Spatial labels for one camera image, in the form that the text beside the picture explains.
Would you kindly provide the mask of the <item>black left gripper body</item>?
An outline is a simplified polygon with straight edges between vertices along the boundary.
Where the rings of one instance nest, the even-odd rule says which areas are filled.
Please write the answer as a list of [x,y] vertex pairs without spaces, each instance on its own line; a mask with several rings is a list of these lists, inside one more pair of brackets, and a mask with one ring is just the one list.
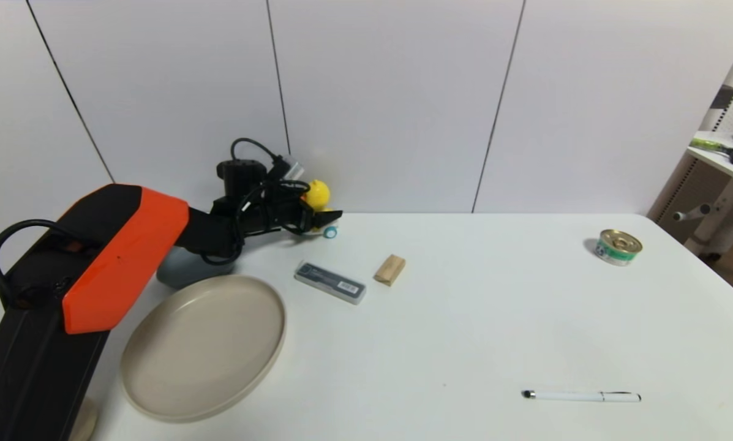
[[313,229],[315,211],[302,198],[293,196],[266,204],[266,215],[272,228],[303,235]]

